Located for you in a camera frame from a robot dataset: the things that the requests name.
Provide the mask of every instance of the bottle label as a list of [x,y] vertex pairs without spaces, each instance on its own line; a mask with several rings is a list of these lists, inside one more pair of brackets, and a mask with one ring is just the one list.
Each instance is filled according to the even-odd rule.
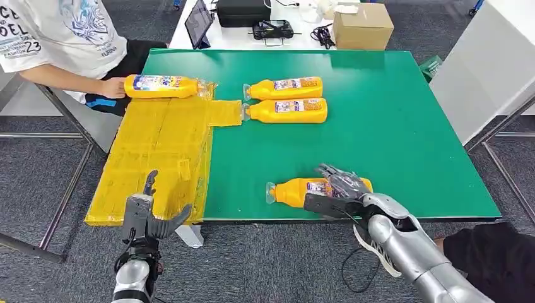
[[327,196],[327,187],[330,186],[325,182],[307,182],[307,193]]
[[315,77],[273,81],[273,86],[275,87],[275,90],[286,90],[287,88],[313,87],[317,86],[318,84],[319,83],[317,81],[317,78]]
[[308,77],[308,78],[301,78],[301,87],[313,87],[318,86],[319,83],[317,81],[317,78],[314,77]]
[[273,81],[275,90],[286,90],[287,88],[301,88],[301,79],[288,79]]
[[134,78],[135,90],[177,90],[180,86],[180,76],[144,76]]
[[339,196],[328,182],[307,182],[307,193],[332,198]]
[[321,110],[319,99],[287,100],[275,102],[275,112],[304,112]]

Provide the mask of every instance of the yellow tape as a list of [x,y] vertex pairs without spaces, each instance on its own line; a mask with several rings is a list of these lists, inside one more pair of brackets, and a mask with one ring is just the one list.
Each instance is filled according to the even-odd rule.
[[241,100],[213,100],[208,110],[208,125],[210,126],[242,125]]
[[143,191],[153,169],[158,170],[154,216],[169,219],[194,203],[186,223],[201,221],[212,140],[208,107],[209,100],[199,97],[131,102],[85,222],[122,224],[126,198]]

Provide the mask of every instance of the robotic thumb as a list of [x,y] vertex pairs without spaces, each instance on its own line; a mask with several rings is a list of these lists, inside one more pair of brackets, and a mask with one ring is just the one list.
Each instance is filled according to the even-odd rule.
[[191,204],[186,204],[182,211],[170,220],[157,219],[151,211],[147,224],[148,235],[157,239],[167,238],[189,218],[192,207]]

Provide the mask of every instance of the gray carpet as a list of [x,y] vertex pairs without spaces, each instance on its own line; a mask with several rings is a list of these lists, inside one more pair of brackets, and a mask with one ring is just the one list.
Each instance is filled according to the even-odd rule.
[[[418,62],[444,59],[468,23],[475,1],[388,1],[396,27],[389,49],[413,52]],[[171,0],[104,0],[121,35],[169,41],[178,13]],[[522,118],[514,129],[531,129]],[[0,131],[65,130],[61,118],[0,117]],[[531,201],[535,198],[530,140],[493,140],[493,146]],[[79,140],[0,140],[0,232],[38,244],[85,144]],[[507,183],[484,149],[471,159],[504,217],[535,235]],[[87,211],[105,157],[93,152],[51,250],[69,254],[66,264],[50,264],[0,247],[0,300],[7,302],[108,302],[114,286],[112,263],[124,245],[120,229],[89,227]],[[426,223],[443,237],[473,223]],[[165,266],[158,296],[171,302],[421,302],[415,289],[380,269],[370,288],[350,292],[341,263],[358,247],[347,224],[213,225],[203,227],[206,245],[189,249],[174,235],[162,243]],[[376,259],[367,252],[348,261],[346,274],[360,288]]]

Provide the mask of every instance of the yellow plastic bottle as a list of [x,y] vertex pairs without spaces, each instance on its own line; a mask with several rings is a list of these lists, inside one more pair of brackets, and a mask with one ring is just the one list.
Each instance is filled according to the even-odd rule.
[[124,81],[124,91],[131,98],[187,98],[197,93],[198,82],[182,76],[131,74]]
[[244,84],[245,101],[286,100],[296,98],[320,98],[323,83],[320,77],[307,77],[287,80],[262,80],[256,84]]
[[244,103],[243,120],[264,123],[323,123],[327,119],[327,101],[323,98],[296,100],[264,100],[258,104]]
[[[360,179],[373,192],[372,182],[366,178]],[[268,204],[280,202],[291,207],[303,208],[307,193],[329,197],[333,196],[332,187],[325,178],[298,178],[278,185],[272,182],[266,184],[266,202]]]

